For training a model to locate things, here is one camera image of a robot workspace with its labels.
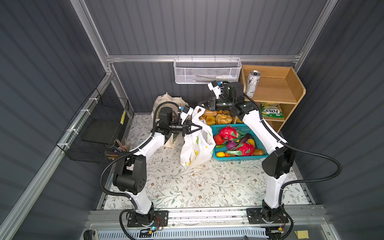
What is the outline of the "cream canvas tote bag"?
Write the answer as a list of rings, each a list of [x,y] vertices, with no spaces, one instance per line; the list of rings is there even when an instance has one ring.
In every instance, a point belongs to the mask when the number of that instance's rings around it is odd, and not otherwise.
[[[164,102],[173,102],[177,104],[179,107],[189,107],[190,105],[182,98],[182,97],[172,97],[168,93],[165,93],[164,95],[158,96],[154,102],[153,106],[153,111],[151,113],[151,116],[153,117],[155,115],[155,110],[156,108]],[[173,105],[173,104],[164,104],[162,105],[156,114],[155,120],[156,122],[160,120],[159,114],[163,108],[169,107],[172,109],[172,121],[177,121],[178,120],[178,112],[179,112],[179,107]],[[170,138],[167,140],[166,144],[164,147],[168,148],[174,148],[176,146],[176,139],[177,139],[178,134],[172,133]]]

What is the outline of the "white plastic grocery bag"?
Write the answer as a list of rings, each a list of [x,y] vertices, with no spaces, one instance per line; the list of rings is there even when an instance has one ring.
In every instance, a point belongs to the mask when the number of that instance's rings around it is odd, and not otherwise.
[[[216,146],[213,131],[205,120],[200,120],[205,112],[202,107],[196,107],[192,112],[192,123],[201,127],[201,130],[185,135],[184,145],[180,154],[181,165],[190,171],[193,168],[203,165],[211,160]]]

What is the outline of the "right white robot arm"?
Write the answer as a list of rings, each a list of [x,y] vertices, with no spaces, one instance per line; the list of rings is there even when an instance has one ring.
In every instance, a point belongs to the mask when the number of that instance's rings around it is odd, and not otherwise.
[[[286,182],[287,174],[293,166],[296,153],[303,153],[323,158],[336,164],[337,170],[330,176],[312,180],[323,182],[337,177],[342,172],[341,164],[332,157],[300,150],[290,146],[277,132],[265,121],[261,107],[243,92],[243,84],[229,83],[227,81],[212,81],[208,84],[214,93],[207,101],[199,102],[199,106],[209,111],[230,111],[246,124],[258,137],[266,148],[268,157],[262,162],[264,172],[268,175],[267,190],[262,202],[262,217],[265,222],[271,223],[287,213],[283,205],[283,191],[288,185],[306,183],[307,180]]]

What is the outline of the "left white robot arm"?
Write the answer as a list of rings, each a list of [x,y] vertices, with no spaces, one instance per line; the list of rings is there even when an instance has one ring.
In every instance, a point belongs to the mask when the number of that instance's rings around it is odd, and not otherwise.
[[[172,134],[191,135],[202,127],[187,118],[194,109],[181,107],[174,102],[159,104],[153,116],[153,127],[149,137],[139,146],[128,152],[120,152],[117,157],[102,171],[99,185],[103,193],[110,196],[126,197],[134,205],[134,210],[141,217],[153,218],[154,205],[145,192],[147,182],[147,159],[157,149],[163,147]],[[118,192],[108,190],[103,178],[108,168],[114,166],[113,185]]]

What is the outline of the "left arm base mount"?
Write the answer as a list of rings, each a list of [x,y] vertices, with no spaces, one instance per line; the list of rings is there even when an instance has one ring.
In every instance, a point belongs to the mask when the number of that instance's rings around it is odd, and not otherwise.
[[[130,211],[127,220],[127,227],[129,228],[166,227],[169,220],[169,211],[149,211],[146,215]]]

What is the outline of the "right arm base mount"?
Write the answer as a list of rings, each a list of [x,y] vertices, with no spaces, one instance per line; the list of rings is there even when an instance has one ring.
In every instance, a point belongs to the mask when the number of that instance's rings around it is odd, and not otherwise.
[[[288,221],[281,208],[248,208],[246,213],[250,224],[285,224]]]

